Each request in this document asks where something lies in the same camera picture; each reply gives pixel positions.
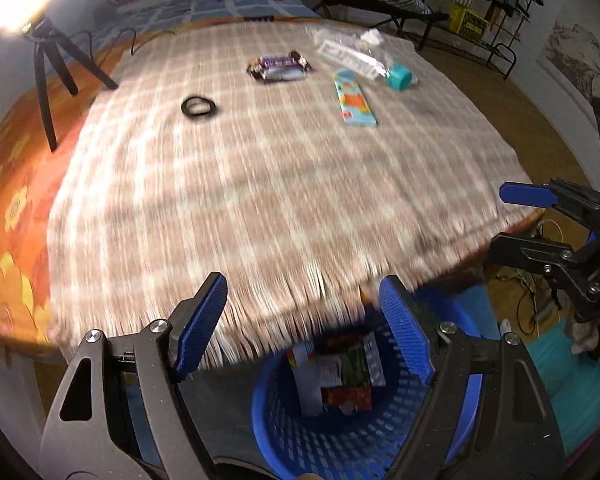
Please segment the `blue plastic basket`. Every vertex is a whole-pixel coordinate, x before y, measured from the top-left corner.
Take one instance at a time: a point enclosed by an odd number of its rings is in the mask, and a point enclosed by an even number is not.
[[[478,336],[473,321],[453,299],[435,290],[421,290],[439,320],[455,322]],[[282,480],[313,472],[325,480],[377,480],[393,463],[413,424],[428,386],[410,374],[389,325],[375,330],[385,387],[372,389],[371,412],[339,411],[302,417],[298,391],[285,353],[264,363],[251,405],[253,432],[269,466]],[[453,458],[473,428],[480,375],[470,376],[461,417],[447,456]]]

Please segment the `orange floral cloth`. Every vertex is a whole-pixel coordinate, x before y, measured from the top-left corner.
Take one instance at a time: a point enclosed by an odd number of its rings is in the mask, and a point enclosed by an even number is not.
[[[128,42],[119,44],[103,68],[110,72],[128,47]],[[34,89],[18,99],[0,124],[0,342],[34,354],[49,350],[49,211],[90,105],[103,89],[81,66],[72,64],[69,70],[80,89],[75,98],[57,76],[48,78],[58,138],[54,153]]]

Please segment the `metal screw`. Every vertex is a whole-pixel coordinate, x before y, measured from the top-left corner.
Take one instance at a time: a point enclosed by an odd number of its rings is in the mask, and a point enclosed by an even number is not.
[[[506,341],[511,346],[518,346],[520,344],[520,336],[515,332],[507,332],[504,335],[504,341]]]
[[[167,328],[167,322],[163,319],[156,319],[149,326],[149,329],[151,330],[151,332],[154,332],[156,334],[159,334],[160,332],[164,332],[164,330],[166,328]]]
[[[440,331],[443,334],[455,334],[458,331],[458,326],[451,321],[443,321],[440,323]]]
[[[87,340],[87,343],[95,343],[101,337],[102,332],[100,330],[89,330],[87,335],[84,336],[84,338]]]

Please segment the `blue checkered cloth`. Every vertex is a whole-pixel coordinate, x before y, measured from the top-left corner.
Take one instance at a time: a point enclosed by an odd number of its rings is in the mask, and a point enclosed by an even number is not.
[[[183,23],[211,18],[317,18],[300,0],[170,0],[143,9],[120,14],[93,35],[93,51],[111,45],[120,30],[131,27],[136,33],[169,30]],[[88,39],[76,38],[76,43],[88,52]]]

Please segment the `folding chair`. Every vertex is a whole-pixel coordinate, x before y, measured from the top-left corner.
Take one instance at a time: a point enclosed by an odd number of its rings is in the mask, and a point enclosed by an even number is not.
[[[400,38],[406,37],[404,31],[402,30],[406,20],[420,20],[421,22],[426,23],[427,27],[422,35],[420,43],[418,44],[417,50],[423,49],[433,24],[435,22],[444,22],[449,18],[449,15],[445,14],[444,12],[419,14],[417,12],[409,12],[408,10],[399,9],[398,7],[394,7],[380,0],[320,0],[320,3],[317,4],[312,10],[315,11],[322,8],[326,17],[330,19],[331,13],[329,11],[329,7],[335,5],[352,7],[354,9],[370,10],[372,12],[379,12],[380,14],[388,14],[389,18],[387,20],[382,20],[382,22],[376,23],[373,25],[373,27],[379,27],[385,23],[394,22],[394,25],[398,30],[398,37]]]

